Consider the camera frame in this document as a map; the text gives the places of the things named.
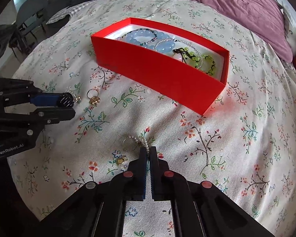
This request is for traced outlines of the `grey office chair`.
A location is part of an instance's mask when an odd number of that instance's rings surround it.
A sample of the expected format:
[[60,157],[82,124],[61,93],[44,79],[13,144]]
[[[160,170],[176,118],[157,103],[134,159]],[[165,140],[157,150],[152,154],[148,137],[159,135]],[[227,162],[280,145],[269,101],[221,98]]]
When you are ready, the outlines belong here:
[[26,0],[21,5],[16,17],[16,29],[8,44],[15,56],[14,48],[18,48],[22,54],[28,55],[30,53],[34,42],[29,44],[26,40],[26,36],[31,34],[34,40],[38,41],[33,33],[37,27],[41,26],[43,32],[46,32],[43,27],[43,22],[45,21],[44,10],[47,6],[48,0]]

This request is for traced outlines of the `black bead cluster ornament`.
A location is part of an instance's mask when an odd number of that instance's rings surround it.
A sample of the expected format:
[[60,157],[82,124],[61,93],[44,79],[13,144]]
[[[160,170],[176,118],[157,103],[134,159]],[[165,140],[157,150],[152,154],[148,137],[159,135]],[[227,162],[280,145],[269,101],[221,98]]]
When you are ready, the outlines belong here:
[[74,98],[73,95],[71,95],[71,93],[62,93],[57,102],[56,105],[59,108],[72,108],[74,106]]

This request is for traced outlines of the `floral bed sheet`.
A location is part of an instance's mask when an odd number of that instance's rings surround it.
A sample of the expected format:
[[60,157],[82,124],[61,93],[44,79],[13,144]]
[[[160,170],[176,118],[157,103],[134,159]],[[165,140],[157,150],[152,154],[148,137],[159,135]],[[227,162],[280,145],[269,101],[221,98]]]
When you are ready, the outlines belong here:
[[[91,35],[134,17],[194,32],[230,51],[227,85],[204,115],[96,63]],[[208,180],[275,236],[296,230],[296,71],[250,30],[191,0],[98,0],[38,45],[15,73],[80,99],[73,120],[45,127],[11,157],[11,175],[43,219],[84,183],[109,181],[136,142],[193,182]],[[116,159],[127,156],[117,166]]]

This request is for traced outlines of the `small gold earring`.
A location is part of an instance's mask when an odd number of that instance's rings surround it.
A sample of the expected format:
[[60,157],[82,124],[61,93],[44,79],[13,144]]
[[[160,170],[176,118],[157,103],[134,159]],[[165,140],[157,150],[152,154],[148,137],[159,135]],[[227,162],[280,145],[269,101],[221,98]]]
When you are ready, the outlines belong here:
[[123,164],[124,162],[126,162],[128,159],[127,159],[127,156],[121,156],[119,158],[116,159],[116,164],[117,166]]

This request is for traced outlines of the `pink quilted blanket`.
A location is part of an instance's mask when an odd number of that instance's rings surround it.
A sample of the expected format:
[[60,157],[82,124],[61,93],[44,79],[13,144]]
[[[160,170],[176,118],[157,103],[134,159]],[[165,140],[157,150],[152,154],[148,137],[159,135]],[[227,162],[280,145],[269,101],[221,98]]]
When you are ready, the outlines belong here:
[[193,0],[208,5],[269,43],[278,57],[293,60],[286,38],[285,9],[276,0]]

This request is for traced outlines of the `red jewelry box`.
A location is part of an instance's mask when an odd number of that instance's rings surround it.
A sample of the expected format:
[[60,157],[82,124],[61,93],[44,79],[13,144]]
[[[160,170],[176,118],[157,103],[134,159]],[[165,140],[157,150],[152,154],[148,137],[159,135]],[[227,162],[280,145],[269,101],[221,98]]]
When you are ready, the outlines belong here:
[[[149,28],[193,44],[198,51],[215,61],[214,74],[209,63],[202,70],[180,59],[149,48],[120,41],[131,30]],[[227,83],[229,51],[192,32],[168,24],[140,18],[127,18],[91,36],[98,65],[130,78],[203,115]]]

